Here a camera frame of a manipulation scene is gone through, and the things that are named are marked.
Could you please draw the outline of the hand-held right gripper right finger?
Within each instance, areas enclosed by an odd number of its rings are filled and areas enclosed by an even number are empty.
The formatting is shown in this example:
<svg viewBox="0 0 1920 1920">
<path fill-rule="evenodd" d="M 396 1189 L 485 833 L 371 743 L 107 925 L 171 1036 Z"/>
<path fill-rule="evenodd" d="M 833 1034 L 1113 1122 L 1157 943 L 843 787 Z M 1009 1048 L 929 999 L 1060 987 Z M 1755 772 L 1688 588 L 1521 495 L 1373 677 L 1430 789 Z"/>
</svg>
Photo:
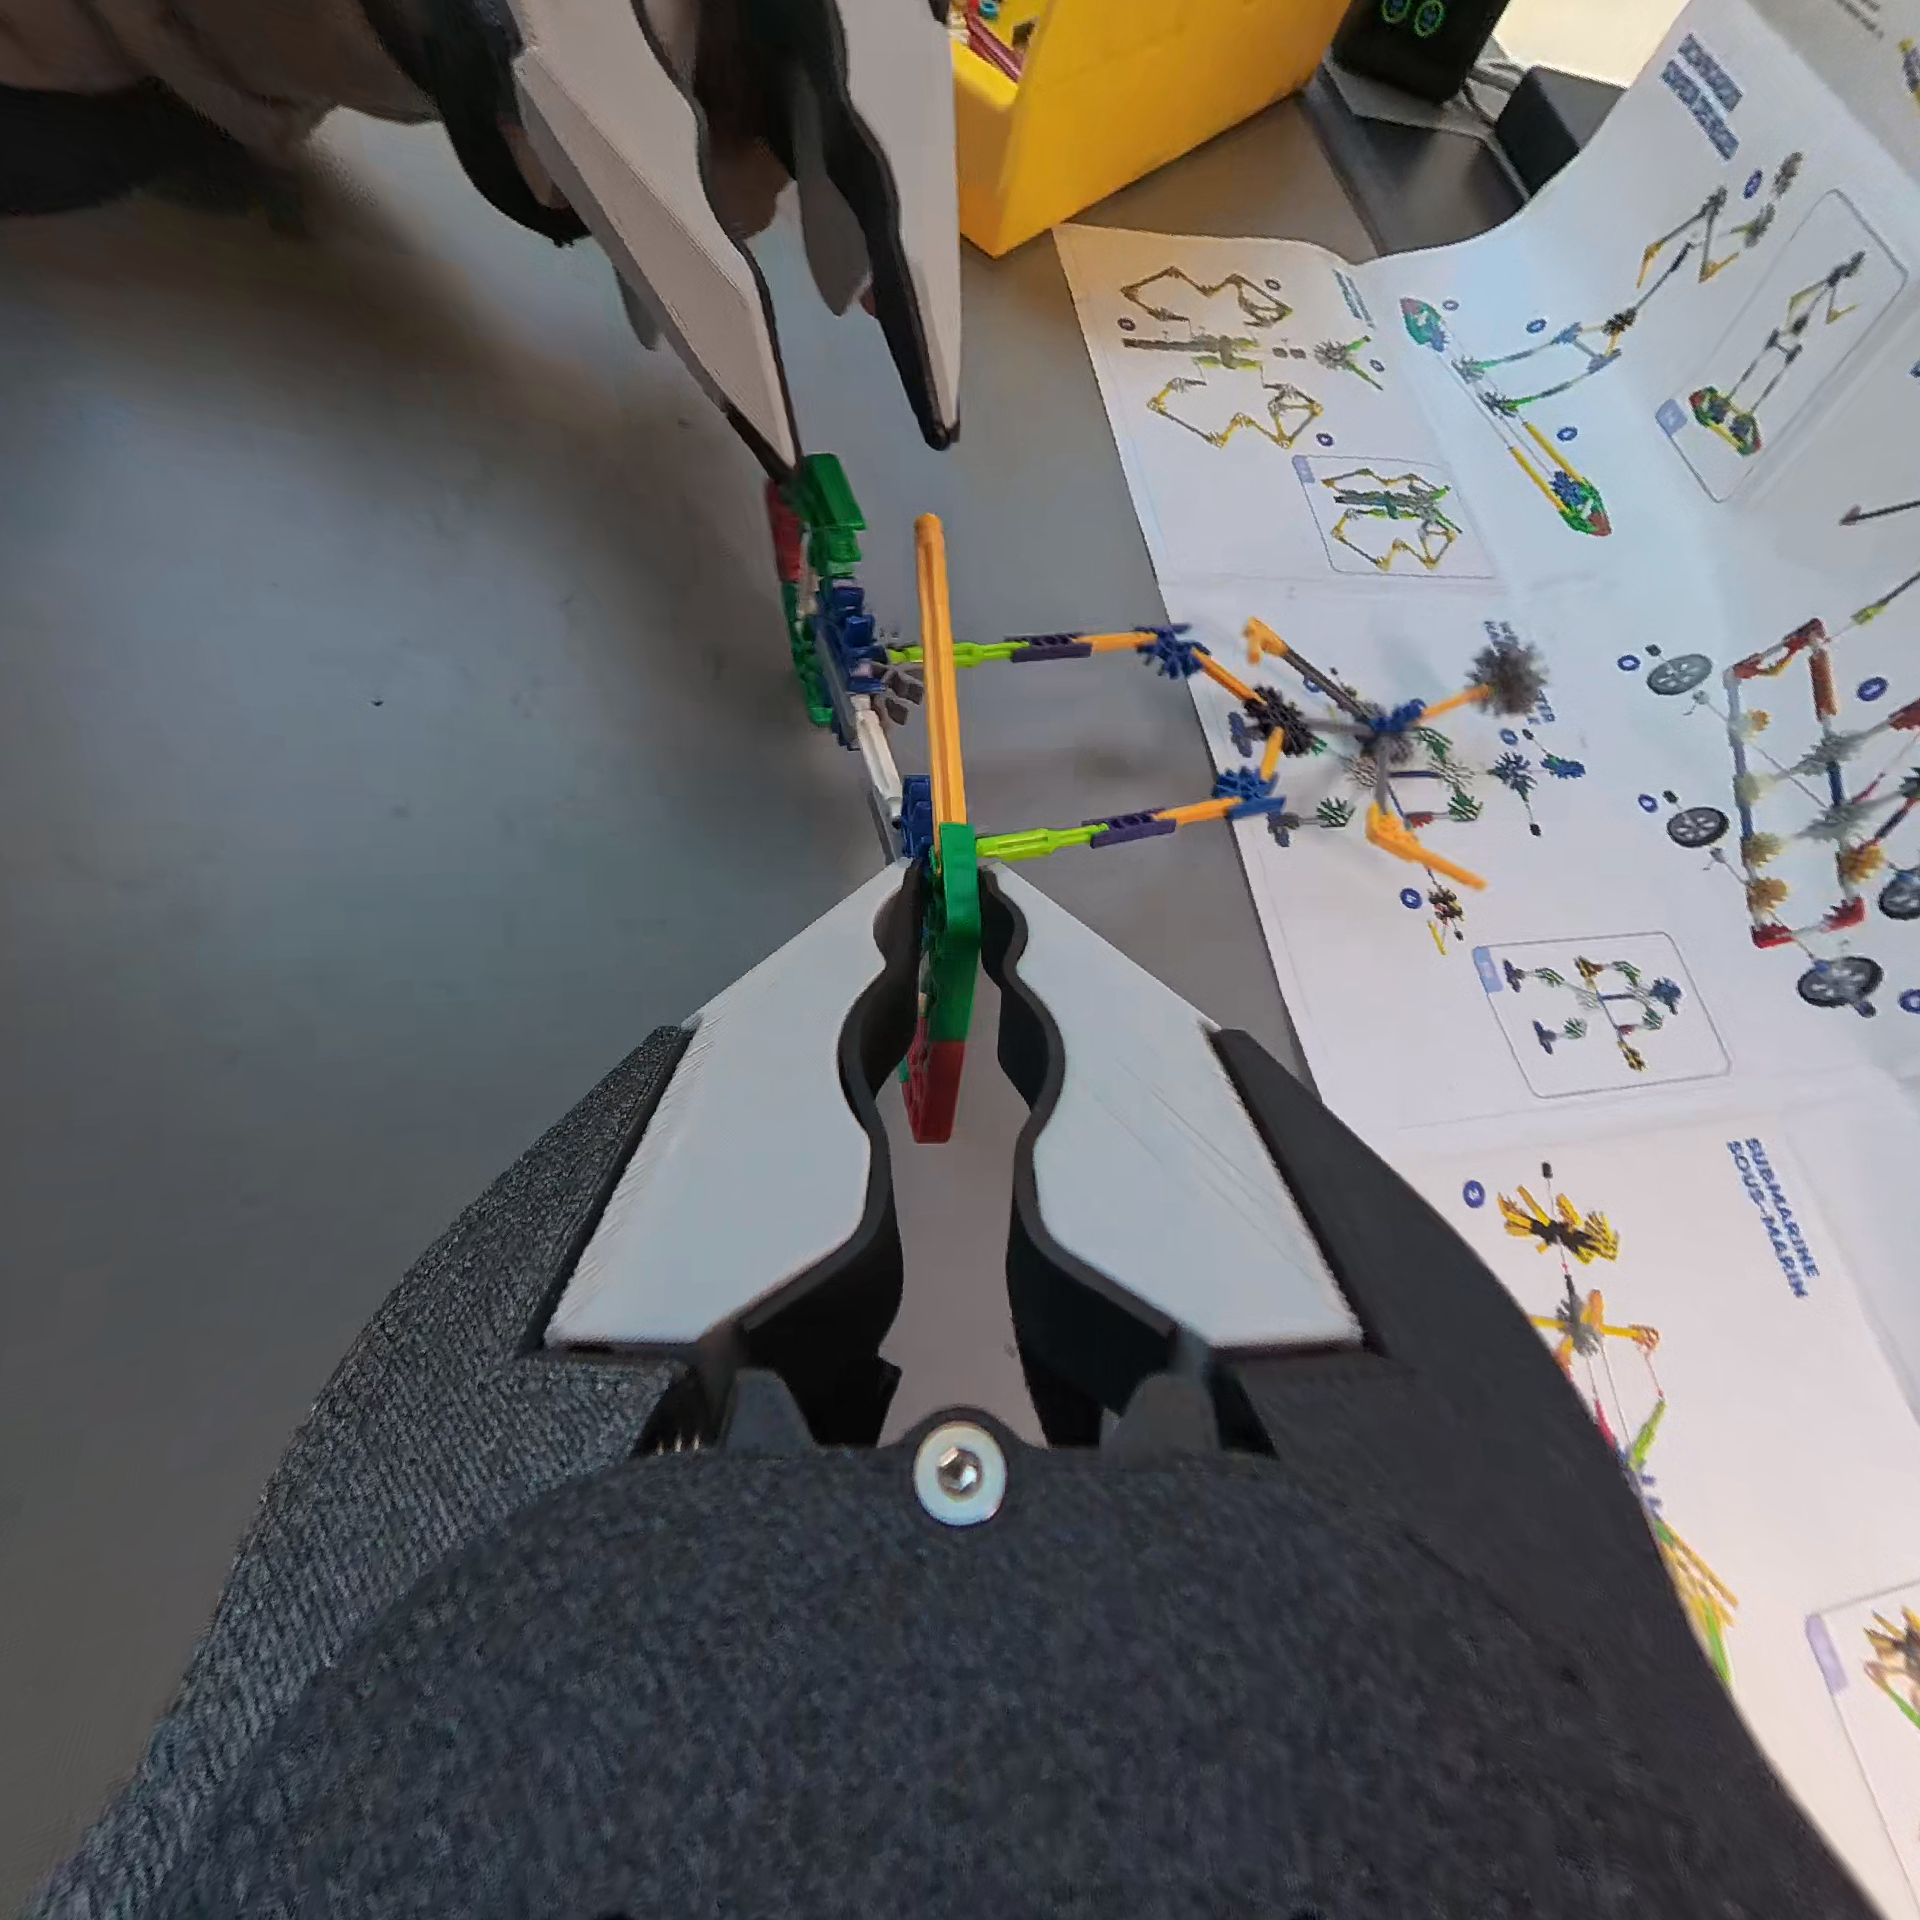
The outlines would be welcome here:
<svg viewBox="0 0 1920 1920">
<path fill-rule="evenodd" d="M 1022 877 L 981 883 L 998 1067 L 1023 1103 L 1005 1277 L 1051 1371 L 1360 1344 L 1219 1028 Z"/>
</svg>

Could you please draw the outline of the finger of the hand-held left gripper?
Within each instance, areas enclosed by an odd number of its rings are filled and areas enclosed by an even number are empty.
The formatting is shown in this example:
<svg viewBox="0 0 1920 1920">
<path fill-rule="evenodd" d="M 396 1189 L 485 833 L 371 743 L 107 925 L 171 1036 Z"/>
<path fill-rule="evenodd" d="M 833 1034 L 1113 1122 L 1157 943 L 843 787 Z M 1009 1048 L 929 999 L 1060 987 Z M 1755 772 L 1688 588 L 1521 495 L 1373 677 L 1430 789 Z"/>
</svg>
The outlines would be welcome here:
<svg viewBox="0 0 1920 1920">
<path fill-rule="evenodd" d="M 518 117 L 623 289 L 787 481 L 797 428 L 758 265 L 715 212 L 705 124 L 645 4 L 511 3 Z"/>
<path fill-rule="evenodd" d="M 871 297 L 929 448 L 957 439 L 961 275 L 947 4 L 787 9 L 807 267 L 833 316 Z"/>
</svg>

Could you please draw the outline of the white folded instruction booklet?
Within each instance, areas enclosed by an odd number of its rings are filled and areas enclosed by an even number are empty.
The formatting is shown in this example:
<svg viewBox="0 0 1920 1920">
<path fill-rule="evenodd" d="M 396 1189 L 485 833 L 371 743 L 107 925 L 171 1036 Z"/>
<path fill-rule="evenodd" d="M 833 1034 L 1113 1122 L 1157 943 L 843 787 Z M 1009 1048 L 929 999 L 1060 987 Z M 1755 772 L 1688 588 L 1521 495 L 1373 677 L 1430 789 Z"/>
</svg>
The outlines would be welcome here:
<svg viewBox="0 0 1920 1920">
<path fill-rule="evenodd" d="M 1916 4 L 1688 4 L 1501 226 L 1057 232 L 1320 1097 L 1916 1916 Z"/>
</svg>

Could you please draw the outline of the colourful toy rod model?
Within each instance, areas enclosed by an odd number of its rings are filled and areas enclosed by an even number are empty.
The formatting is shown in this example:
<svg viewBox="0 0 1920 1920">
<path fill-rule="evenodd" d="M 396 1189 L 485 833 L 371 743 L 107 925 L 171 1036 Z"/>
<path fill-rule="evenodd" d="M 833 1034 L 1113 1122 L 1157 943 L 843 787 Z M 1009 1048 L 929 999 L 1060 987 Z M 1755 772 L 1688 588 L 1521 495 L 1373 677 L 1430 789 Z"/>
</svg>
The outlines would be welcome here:
<svg viewBox="0 0 1920 1920">
<path fill-rule="evenodd" d="M 1414 866 L 1414 905 L 1455 920 L 1480 877 L 1440 855 L 1424 831 L 1435 810 L 1401 799 L 1413 779 L 1438 783 L 1440 813 L 1477 816 L 1467 765 L 1443 722 L 1469 711 L 1524 719 L 1547 689 L 1540 651 L 1510 625 L 1492 621 L 1464 684 L 1443 699 L 1380 707 L 1318 674 L 1299 648 L 1259 620 L 1245 632 L 1247 666 L 1279 666 L 1281 689 L 1227 667 L 1185 626 L 1055 632 L 971 643 L 953 634 L 947 539 L 936 516 L 915 528 L 919 639 L 887 639 L 856 577 L 867 520 L 843 466 L 828 452 L 800 457 L 765 490 L 789 655 L 809 721 L 861 763 L 881 853 L 919 876 L 919 985 L 915 1032 L 899 1079 L 912 1138 L 947 1143 L 969 1058 L 975 981 L 984 945 L 981 876 L 1070 851 L 1115 851 L 1200 825 L 1257 823 L 1276 841 L 1302 827 L 1360 825 L 1366 845 Z M 1231 763 L 1203 800 L 1134 808 L 1070 827 L 981 833 L 971 820 L 957 682 L 984 666 L 1140 661 L 1157 680 L 1203 682 L 1224 695 Z"/>
</svg>

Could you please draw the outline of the yellow plastic bin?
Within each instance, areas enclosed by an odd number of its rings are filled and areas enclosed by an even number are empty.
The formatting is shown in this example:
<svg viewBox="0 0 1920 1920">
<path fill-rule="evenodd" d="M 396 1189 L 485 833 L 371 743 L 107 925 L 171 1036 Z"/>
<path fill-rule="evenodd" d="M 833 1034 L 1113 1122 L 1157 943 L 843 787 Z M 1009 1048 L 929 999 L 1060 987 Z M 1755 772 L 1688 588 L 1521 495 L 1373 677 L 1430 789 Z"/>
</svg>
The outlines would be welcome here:
<svg viewBox="0 0 1920 1920">
<path fill-rule="evenodd" d="M 1016 77 L 949 7 L 957 223 L 1005 256 L 1299 92 L 1343 3 L 1048 3 Z"/>
</svg>

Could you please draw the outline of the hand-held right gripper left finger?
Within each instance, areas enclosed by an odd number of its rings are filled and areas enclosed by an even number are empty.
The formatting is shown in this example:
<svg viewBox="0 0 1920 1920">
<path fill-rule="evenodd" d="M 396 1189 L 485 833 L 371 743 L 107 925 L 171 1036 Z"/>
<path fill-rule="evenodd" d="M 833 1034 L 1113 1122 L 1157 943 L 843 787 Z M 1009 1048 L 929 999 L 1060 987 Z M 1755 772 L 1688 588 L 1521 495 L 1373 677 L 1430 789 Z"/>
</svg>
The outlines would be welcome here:
<svg viewBox="0 0 1920 1920">
<path fill-rule="evenodd" d="M 881 871 L 688 1020 L 548 1320 L 552 1353 L 685 1356 L 855 1248 L 892 1197 L 919 905 Z"/>
</svg>

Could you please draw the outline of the person's left forearm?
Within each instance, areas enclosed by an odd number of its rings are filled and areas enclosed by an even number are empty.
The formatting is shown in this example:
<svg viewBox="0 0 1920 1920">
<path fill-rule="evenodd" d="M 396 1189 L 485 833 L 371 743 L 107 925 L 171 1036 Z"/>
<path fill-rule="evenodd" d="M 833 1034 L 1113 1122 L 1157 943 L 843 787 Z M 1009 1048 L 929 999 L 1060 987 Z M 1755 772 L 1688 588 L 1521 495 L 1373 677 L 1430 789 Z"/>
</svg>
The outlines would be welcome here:
<svg viewBox="0 0 1920 1920">
<path fill-rule="evenodd" d="M 398 125 L 438 108 L 357 3 L 4 3 L 4 84 L 107 95 L 153 81 L 257 151 L 335 111 Z"/>
</svg>

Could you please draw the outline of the black device with green display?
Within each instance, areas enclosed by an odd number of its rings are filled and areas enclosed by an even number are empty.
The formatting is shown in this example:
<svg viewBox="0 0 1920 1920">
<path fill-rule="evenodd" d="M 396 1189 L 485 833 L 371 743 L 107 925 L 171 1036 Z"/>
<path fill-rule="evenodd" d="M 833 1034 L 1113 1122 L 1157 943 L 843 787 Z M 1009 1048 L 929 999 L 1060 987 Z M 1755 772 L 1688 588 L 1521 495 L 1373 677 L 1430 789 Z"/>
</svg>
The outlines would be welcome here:
<svg viewBox="0 0 1920 1920">
<path fill-rule="evenodd" d="M 1328 60 L 1406 96 L 1443 106 L 1472 76 L 1509 3 L 1353 3 Z"/>
</svg>

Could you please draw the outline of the small black box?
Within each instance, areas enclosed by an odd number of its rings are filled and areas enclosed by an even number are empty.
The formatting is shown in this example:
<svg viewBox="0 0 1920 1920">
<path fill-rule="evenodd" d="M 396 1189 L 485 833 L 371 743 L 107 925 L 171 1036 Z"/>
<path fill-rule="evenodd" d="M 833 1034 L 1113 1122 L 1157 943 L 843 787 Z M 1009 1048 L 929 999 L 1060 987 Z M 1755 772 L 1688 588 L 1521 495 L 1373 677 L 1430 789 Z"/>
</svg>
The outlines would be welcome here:
<svg viewBox="0 0 1920 1920">
<path fill-rule="evenodd" d="M 1519 73 L 1494 117 L 1492 146 L 1527 201 L 1592 143 L 1622 95 L 1620 84 L 1556 67 Z"/>
</svg>

